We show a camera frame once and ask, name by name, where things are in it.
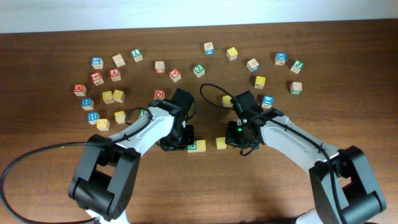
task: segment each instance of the white wall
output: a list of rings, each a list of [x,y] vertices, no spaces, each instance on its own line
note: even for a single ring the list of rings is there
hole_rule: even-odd
[[[0,33],[398,17],[398,0],[0,0]]]

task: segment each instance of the wooden block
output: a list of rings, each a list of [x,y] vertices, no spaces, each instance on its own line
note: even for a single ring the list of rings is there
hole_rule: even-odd
[[[102,69],[104,67],[104,61],[100,57],[93,57],[91,59],[91,65],[94,69]]]
[[[100,85],[100,84],[104,83],[104,80],[102,79],[102,76],[99,72],[92,73],[91,79],[95,85]]]
[[[139,49],[131,51],[131,55],[135,62],[139,62],[143,59],[141,51]]]
[[[145,116],[146,114],[148,114],[148,112],[146,110],[141,110],[139,112],[138,118],[142,118],[143,116]]]
[[[162,61],[155,62],[155,71],[156,73],[164,73],[165,71],[164,62]]]
[[[124,60],[123,60],[121,54],[115,55],[115,56],[113,56],[112,58],[113,58],[113,61],[114,61],[114,63],[116,64],[116,66],[117,66],[118,68],[119,68],[120,66],[125,65]]]
[[[304,63],[296,60],[296,62],[294,62],[292,68],[290,69],[290,71],[299,74],[299,72],[301,71],[301,69],[303,69]]]
[[[226,149],[225,137],[216,138],[217,149]]]
[[[126,122],[126,113],[124,111],[115,112],[114,118],[118,124],[125,124]]]
[[[257,69],[259,69],[259,64],[256,61],[256,59],[252,59],[252,60],[248,61],[248,63],[246,64],[246,67],[249,69],[250,72],[254,72]]]
[[[112,98],[119,103],[123,103],[124,99],[125,99],[126,95],[124,94],[123,91],[121,90],[115,90],[113,92]]]
[[[228,95],[223,96],[223,106],[224,107],[232,107],[231,99],[232,98]]]
[[[266,84],[265,77],[256,77],[256,84],[254,85],[255,88],[263,89],[265,84]]]
[[[90,124],[97,124],[100,115],[97,112],[91,112],[87,114],[87,120]]]
[[[187,146],[187,152],[196,152],[197,151],[197,142],[194,141],[192,145]]]
[[[181,73],[175,68],[169,73],[169,77],[173,80],[173,82],[177,82],[181,79]]]
[[[232,61],[232,60],[234,60],[234,59],[237,59],[237,57],[238,57],[238,51],[235,49],[235,47],[232,47],[232,48],[230,48],[230,49],[228,49],[228,50],[226,51],[226,56],[228,57],[228,59],[229,59],[230,61]]]
[[[97,128],[100,131],[109,131],[109,127],[111,126],[108,119],[98,119]]]
[[[94,109],[94,101],[91,98],[84,98],[81,101],[81,107],[84,110],[93,110]]]
[[[197,65],[193,68],[193,73],[199,78],[205,74],[205,68],[203,65]]]
[[[291,94],[301,94],[303,88],[302,88],[302,84],[300,82],[292,82],[292,84],[290,85],[290,93]]]
[[[206,55],[213,55],[214,54],[214,47],[213,47],[213,43],[212,42],[205,43],[205,54]]]
[[[112,98],[112,91],[102,92],[102,98],[106,104],[114,103],[114,99]]]
[[[163,90],[155,90],[154,99],[164,99],[164,91]]]
[[[122,80],[122,74],[120,74],[120,71],[118,68],[111,69],[109,71],[109,77],[111,77],[112,81],[114,81],[114,82]]]
[[[264,99],[262,100],[262,107],[263,108],[271,108],[272,104],[274,103],[274,97],[272,96],[264,96]]]
[[[275,64],[276,65],[284,65],[286,62],[286,54],[285,53],[277,53],[275,56]]]
[[[206,140],[197,140],[197,152],[206,152]]]
[[[76,94],[76,96],[86,96],[87,89],[84,85],[75,85],[73,92]]]

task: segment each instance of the table surface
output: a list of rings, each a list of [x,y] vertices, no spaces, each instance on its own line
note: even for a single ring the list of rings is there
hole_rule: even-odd
[[[239,149],[217,150],[234,111],[214,108],[199,94],[202,83],[220,85],[232,94],[250,90],[271,95],[274,106],[302,129],[341,148],[361,148],[369,159],[387,200],[387,210],[372,222],[398,219],[398,20],[307,22],[245,26],[168,29],[97,30],[0,35],[0,169],[22,153],[49,144],[85,141],[93,134],[109,136],[127,127],[116,124],[114,112],[146,106],[155,89],[171,97],[176,88],[192,93],[198,114],[191,120],[195,138],[205,139],[206,152],[164,152],[153,146],[142,157],[127,215],[133,223],[239,223],[296,217],[314,207],[309,176],[279,151],[261,146],[248,157]],[[205,56],[203,43],[213,42],[215,54]],[[229,61],[226,49],[236,47]],[[134,62],[133,49],[144,60]],[[284,66],[274,65],[276,52],[286,52]],[[122,80],[112,82],[112,56],[121,54]],[[95,86],[91,57],[100,56],[104,84]],[[259,70],[251,74],[248,60]],[[177,68],[182,79],[155,73],[163,60],[167,71]],[[296,75],[294,60],[305,63]],[[206,74],[197,78],[193,66]],[[253,87],[256,75],[267,78],[263,90]],[[303,83],[291,95],[292,81]],[[73,94],[83,83],[95,111],[111,122],[98,131],[86,120],[82,97]],[[106,105],[101,93],[123,90],[124,103]],[[221,104],[223,94],[205,95]],[[68,198],[68,186],[83,148],[70,147],[34,155],[10,172],[6,194],[23,216],[46,222],[87,219]],[[18,223],[4,206],[4,223]]]

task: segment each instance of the toy block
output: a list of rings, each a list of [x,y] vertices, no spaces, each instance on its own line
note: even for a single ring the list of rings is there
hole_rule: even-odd
[[[91,65],[94,69],[102,69],[104,67],[104,61],[100,57],[93,57],[91,59]]]
[[[303,69],[304,63],[296,60],[296,62],[294,62],[292,68],[290,69],[290,71],[299,74],[299,72],[301,71],[301,69]]]
[[[248,61],[246,67],[249,69],[250,72],[254,72],[259,69],[259,63],[256,61],[256,59],[252,59]]]
[[[176,68],[173,69],[170,73],[169,73],[170,78],[173,80],[173,82],[177,82],[181,79],[181,73],[180,71],[178,71]]]
[[[302,88],[302,84],[300,82],[293,82],[290,85],[290,93],[291,94],[301,94],[303,88]]]
[[[122,80],[122,74],[120,74],[120,71],[118,68],[111,69],[109,71],[109,77],[111,77],[112,81],[114,81],[114,82]]]
[[[92,73],[91,79],[95,85],[100,85],[100,84],[104,83],[104,80],[102,79],[102,76],[99,72]]]
[[[164,91],[163,90],[155,90],[154,99],[164,99]]]
[[[228,50],[226,51],[226,56],[228,57],[228,59],[229,59],[230,61],[232,61],[232,60],[234,60],[234,59],[237,59],[237,57],[238,57],[238,51],[235,49],[235,47],[232,47],[232,48],[230,48],[230,49],[228,49]]]
[[[272,97],[272,96],[264,96],[264,99],[262,100],[261,107],[269,109],[269,108],[272,107],[273,103],[274,103],[274,97]]]
[[[286,62],[286,54],[285,53],[277,53],[275,56],[275,64],[276,65],[284,65]]]
[[[148,114],[146,110],[141,110],[141,111],[139,112],[138,118],[142,118],[142,117],[145,116],[146,114]]]
[[[206,55],[213,55],[214,54],[214,47],[213,47],[213,43],[212,42],[205,43],[205,54]]]
[[[123,91],[121,90],[115,90],[113,92],[112,98],[119,103],[123,103],[124,99],[125,99],[126,95],[124,94]]]
[[[254,85],[255,88],[263,89],[265,84],[266,84],[265,77],[256,77],[256,84]]]
[[[94,109],[94,101],[91,98],[84,98],[81,101],[81,107],[84,110],[93,110]]]
[[[164,62],[162,61],[155,62],[156,73],[164,73],[164,70],[165,70]]]
[[[117,66],[118,68],[119,68],[120,66],[125,65],[124,60],[123,60],[121,54],[115,55],[115,56],[113,56],[112,58],[113,58],[113,61],[114,61],[114,63],[116,64],[116,66]]]
[[[114,103],[114,99],[112,97],[112,91],[105,91],[102,92],[102,98],[104,99],[104,102],[106,104],[108,103]]]
[[[226,149],[225,137],[216,138],[217,149]]]
[[[87,89],[84,85],[75,85],[73,92],[76,94],[76,96],[86,96]]]
[[[194,141],[192,145],[187,146],[187,152],[196,152],[197,151],[197,142]]]
[[[115,112],[114,118],[118,124],[124,124],[126,121],[126,113],[124,111]]]
[[[108,119],[98,119],[97,121],[97,128],[100,131],[109,131],[110,126]]]
[[[197,152],[206,152],[206,140],[197,140]]]
[[[97,124],[100,115],[97,112],[91,112],[87,114],[87,120],[90,124]]]
[[[231,99],[232,98],[228,95],[223,96],[223,106],[224,107],[232,107]]]
[[[135,62],[139,62],[143,59],[141,51],[139,49],[131,51],[131,55]]]
[[[199,78],[205,74],[205,68],[203,65],[197,65],[193,68],[193,73]]]

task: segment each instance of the wooden table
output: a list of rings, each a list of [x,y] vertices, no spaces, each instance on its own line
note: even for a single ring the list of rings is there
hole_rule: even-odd
[[[127,215],[133,223],[238,223],[296,217],[314,207],[309,176],[275,149],[262,146],[248,157],[239,149],[217,150],[215,139],[225,135],[233,111],[214,108],[200,97],[199,87],[210,82],[232,94],[246,90],[271,95],[274,106],[316,137],[347,148],[358,146],[367,155],[387,200],[387,210],[372,222],[398,219],[398,20],[308,22],[247,26],[126,29],[0,35],[0,169],[15,157],[49,144],[85,141],[126,127],[113,113],[146,106],[155,89],[171,97],[177,87],[191,91],[198,102],[192,119],[196,139],[206,139],[207,151],[164,152],[152,147],[142,159]],[[213,42],[215,54],[206,57],[203,43]],[[236,47],[238,59],[229,61],[226,49]],[[133,49],[144,60],[134,62]],[[288,66],[305,63],[298,74],[287,65],[274,65],[276,52],[286,52]],[[121,54],[122,80],[112,82],[112,56]],[[95,86],[91,57],[104,60],[104,84]],[[255,58],[260,69],[250,74],[246,62]],[[177,68],[174,83],[158,75],[154,62],[164,60],[167,71]],[[197,78],[193,66],[206,74]],[[253,77],[267,78],[263,90]],[[292,81],[303,83],[301,95],[291,95]],[[74,84],[87,86],[87,95],[110,131],[88,124],[82,97]],[[101,93],[123,90],[125,102],[106,105]],[[221,104],[223,94],[205,89]],[[6,180],[11,205],[23,216],[46,222],[88,218],[68,198],[68,186],[81,147],[34,155]],[[18,223],[0,207],[2,223]]]

